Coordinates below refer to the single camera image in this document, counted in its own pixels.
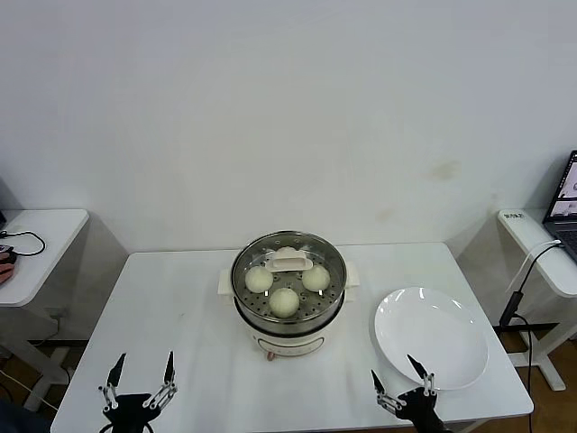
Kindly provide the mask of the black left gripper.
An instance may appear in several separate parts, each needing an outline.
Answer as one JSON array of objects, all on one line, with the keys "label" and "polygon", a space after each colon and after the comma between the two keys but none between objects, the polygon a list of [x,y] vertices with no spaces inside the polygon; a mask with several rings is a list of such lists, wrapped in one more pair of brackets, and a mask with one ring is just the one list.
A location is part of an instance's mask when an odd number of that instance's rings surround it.
[{"label": "black left gripper", "polygon": [[104,398],[106,432],[152,432],[151,422],[156,419],[156,410],[163,410],[178,392],[175,382],[174,353],[169,353],[168,362],[159,390],[149,393],[118,395],[116,388],[120,382],[126,353],[122,353],[109,371],[105,384],[99,386]]}]

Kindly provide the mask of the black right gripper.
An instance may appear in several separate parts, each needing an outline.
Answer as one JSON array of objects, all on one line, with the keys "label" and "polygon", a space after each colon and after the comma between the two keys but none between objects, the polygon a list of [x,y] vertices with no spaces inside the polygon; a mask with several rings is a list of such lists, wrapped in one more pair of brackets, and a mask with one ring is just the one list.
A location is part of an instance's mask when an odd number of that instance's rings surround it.
[{"label": "black right gripper", "polygon": [[395,399],[388,395],[378,375],[371,370],[373,387],[377,395],[377,404],[398,419],[409,420],[418,433],[443,433],[446,425],[435,412],[437,395],[435,395],[435,375],[413,356],[407,355],[409,362],[423,381],[423,387],[405,392]]}]

